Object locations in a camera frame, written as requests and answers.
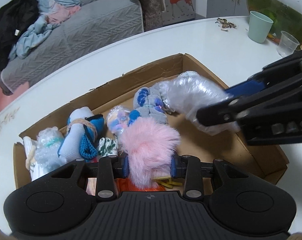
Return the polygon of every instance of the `blue knitted fabric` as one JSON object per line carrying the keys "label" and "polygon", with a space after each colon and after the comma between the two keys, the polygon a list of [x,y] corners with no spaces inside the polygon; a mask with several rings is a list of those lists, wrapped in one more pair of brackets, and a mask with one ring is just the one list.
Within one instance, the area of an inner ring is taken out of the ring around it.
{"label": "blue knitted fabric", "polygon": [[[89,117],[87,120],[95,126],[98,135],[102,133],[104,118],[101,114]],[[92,130],[85,125],[83,127],[85,133],[80,142],[80,155],[86,160],[91,160],[98,155],[98,150],[94,146],[94,134]]]}

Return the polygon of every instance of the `crumpled clothes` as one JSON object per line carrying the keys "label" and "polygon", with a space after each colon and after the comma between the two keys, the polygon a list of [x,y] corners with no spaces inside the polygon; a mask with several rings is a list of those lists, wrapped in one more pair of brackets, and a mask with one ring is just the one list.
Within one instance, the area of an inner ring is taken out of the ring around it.
{"label": "crumpled clothes", "polygon": [[26,58],[30,52],[43,43],[52,30],[71,15],[80,10],[79,0],[37,0],[40,16],[34,24],[30,25],[21,35],[17,43],[12,46],[8,59],[16,57]]}
{"label": "crumpled clothes", "polygon": [[38,20],[29,26],[27,31],[21,35],[18,42],[12,46],[9,54],[9,60],[14,60],[16,57],[21,59],[26,58],[32,49],[43,43],[50,35],[52,30],[57,25],[48,24],[48,16],[41,15]]}
{"label": "crumpled clothes", "polygon": [[37,0],[11,0],[0,8],[0,71],[8,64],[12,46],[38,17]]}
{"label": "crumpled clothes", "polygon": [[40,14],[48,16],[48,23],[60,24],[80,10],[79,0],[38,0]]}

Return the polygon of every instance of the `green water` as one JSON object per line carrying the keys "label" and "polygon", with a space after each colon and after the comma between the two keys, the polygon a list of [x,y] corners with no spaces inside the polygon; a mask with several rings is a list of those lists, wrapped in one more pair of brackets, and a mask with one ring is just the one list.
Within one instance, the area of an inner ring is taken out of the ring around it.
{"label": "green water", "polygon": [[274,21],[268,35],[270,39],[279,43],[281,31],[286,31],[302,44],[302,14],[278,0],[247,0],[247,5],[249,11],[262,13]]}

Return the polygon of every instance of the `black plastic base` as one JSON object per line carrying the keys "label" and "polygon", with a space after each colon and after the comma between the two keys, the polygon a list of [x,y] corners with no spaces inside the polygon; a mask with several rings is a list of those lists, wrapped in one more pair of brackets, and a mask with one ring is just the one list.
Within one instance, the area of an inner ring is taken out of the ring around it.
{"label": "black plastic base", "polygon": [[199,202],[184,200],[179,192],[123,192],[110,202],[98,203],[81,225],[54,236],[13,233],[18,239],[34,240],[285,240],[288,234],[249,237],[218,225]]}

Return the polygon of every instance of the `light blue clothing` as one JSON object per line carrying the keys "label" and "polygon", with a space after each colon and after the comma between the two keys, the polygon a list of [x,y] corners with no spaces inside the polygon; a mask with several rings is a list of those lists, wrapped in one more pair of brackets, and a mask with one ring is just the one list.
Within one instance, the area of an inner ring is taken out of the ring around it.
{"label": "light blue clothing", "polygon": [[[51,3],[52,0],[37,0],[38,1],[38,8],[39,12],[41,13],[53,13],[51,11],[53,4]],[[65,7],[73,7],[75,5],[80,5],[81,2],[79,0],[54,0],[57,3],[65,6]]]}
{"label": "light blue clothing", "polygon": [[58,24],[48,24],[46,16],[41,15],[34,24],[29,26],[27,31],[21,35],[17,43],[12,47],[8,57],[9,60],[11,61],[15,57],[26,58],[31,50],[43,43],[52,30],[58,26]]}
{"label": "light blue clothing", "polygon": [[79,0],[37,0],[40,17],[34,24],[30,25],[25,33],[21,35],[17,43],[12,47],[9,60],[14,60],[16,57],[21,59],[26,58],[32,49],[43,43],[52,30],[58,27],[60,24],[48,24],[46,21],[46,14],[52,14],[56,12],[56,3],[65,7],[73,7],[80,5]]}

